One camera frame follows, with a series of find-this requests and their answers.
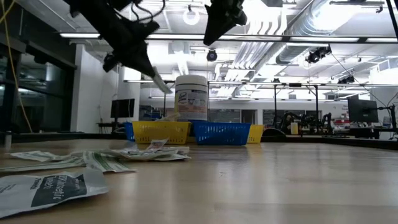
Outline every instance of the blue basket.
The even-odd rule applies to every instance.
[[[134,139],[134,131],[132,130],[132,123],[131,122],[125,122],[124,123],[124,132],[126,133],[127,140],[136,141]]]
[[[195,123],[197,144],[243,146],[248,143],[250,125],[241,123]]]

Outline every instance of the white plastic container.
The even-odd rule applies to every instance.
[[[179,121],[207,121],[207,79],[200,75],[182,75],[175,80],[175,112]]]

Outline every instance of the plastic basket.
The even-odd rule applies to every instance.
[[[252,124],[250,126],[248,143],[260,143],[263,131],[264,131],[264,125]]]
[[[248,142],[250,124],[195,123],[194,129],[199,145],[243,146]]]
[[[167,144],[185,144],[190,122],[133,121],[136,143],[149,144],[153,139],[169,139]]]
[[[135,141],[134,140],[134,131],[132,130],[132,123],[130,123],[130,122],[124,123],[124,132],[126,133],[127,140]]]

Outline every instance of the yellow basket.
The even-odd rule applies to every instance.
[[[252,124],[250,126],[248,143],[260,143],[263,131],[264,131],[264,125]]]
[[[185,144],[191,122],[133,121],[137,144],[149,144],[153,139],[169,139],[167,144]]]

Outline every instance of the table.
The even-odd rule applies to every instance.
[[[72,140],[15,144],[12,151],[68,154],[125,146],[123,140]],[[191,146],[190,155],[186,162],[129,163],[137,173],[105,174],[108,194],[4,218],[0,224],[398,222],[396,152],[263,143]],[[0,166],[26,163],[1,153]]]
[[[379,139],[381,132],[396,132],[396,130],[392,128],[375,128],[375,127],[366,127],[366,128],[350,128],[350,135],[355,136],[356,138],[374,138]]]

